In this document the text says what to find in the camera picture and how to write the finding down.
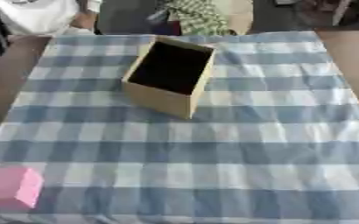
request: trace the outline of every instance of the table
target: table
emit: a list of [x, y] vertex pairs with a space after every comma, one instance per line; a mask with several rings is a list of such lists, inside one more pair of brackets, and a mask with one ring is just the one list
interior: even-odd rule
[[[317, 33], [359, 98], [359, 31]], [[20, 40], [0, 58], [0, 123], [48, 41], [49, 38]]]
[[150, 36], [57, 38], [0, 126], [0, 163], [45, 176], [44, 223], [359, 221], [359, 102], [312, 32], [182, 38], [218, 53], [192, 121], [121, 74]]

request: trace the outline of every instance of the pink block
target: pink block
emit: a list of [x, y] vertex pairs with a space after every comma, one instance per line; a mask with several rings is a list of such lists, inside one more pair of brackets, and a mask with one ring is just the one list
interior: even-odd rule
[[35, 207], [43, 179], [21, 165], [0, 167], [0, 209], [28, 210]]

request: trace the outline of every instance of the cardboard box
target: cardboard box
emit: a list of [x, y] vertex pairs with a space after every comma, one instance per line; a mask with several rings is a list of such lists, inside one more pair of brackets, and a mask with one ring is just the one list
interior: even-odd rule
[[213, 48], [156, 37], [140, 49], [123, 77], [125, 93], [138, 105], [191, 118], [212, 73]]

